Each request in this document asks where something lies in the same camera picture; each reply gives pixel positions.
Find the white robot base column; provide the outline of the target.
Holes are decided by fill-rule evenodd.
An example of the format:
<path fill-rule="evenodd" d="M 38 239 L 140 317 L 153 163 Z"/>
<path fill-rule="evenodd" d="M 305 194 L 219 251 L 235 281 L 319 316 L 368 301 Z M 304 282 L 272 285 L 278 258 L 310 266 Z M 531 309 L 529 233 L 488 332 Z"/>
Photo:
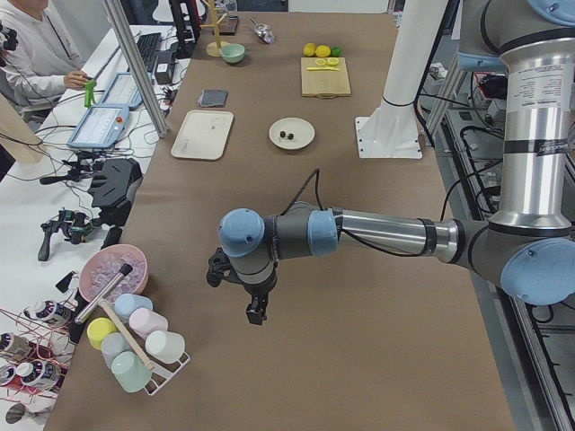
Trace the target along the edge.
<path fill-rule="evenodd" d="M 422 157 L 416 99 L 447 5 L 447 0 L 404 4 L 381 103 L 371 116 L 356 118 L 360 158 Z"/>

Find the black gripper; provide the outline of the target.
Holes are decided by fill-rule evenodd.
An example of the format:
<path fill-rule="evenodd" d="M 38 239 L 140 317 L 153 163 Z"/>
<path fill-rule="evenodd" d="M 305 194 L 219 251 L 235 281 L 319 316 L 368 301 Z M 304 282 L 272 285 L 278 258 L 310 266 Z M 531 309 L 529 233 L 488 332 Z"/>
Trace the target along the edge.
<path fill-rule="evenodd" d="M 245 311 L 250 324 L 261 326 L 267 320 L 269 292 L 277 283 L 276 267 L 276 262 L 268 262 L 260 268 L 256 268 L 254 264 L 234 263 L 236 275 L 244 290 L 251 296 L 251 302 Z"/>

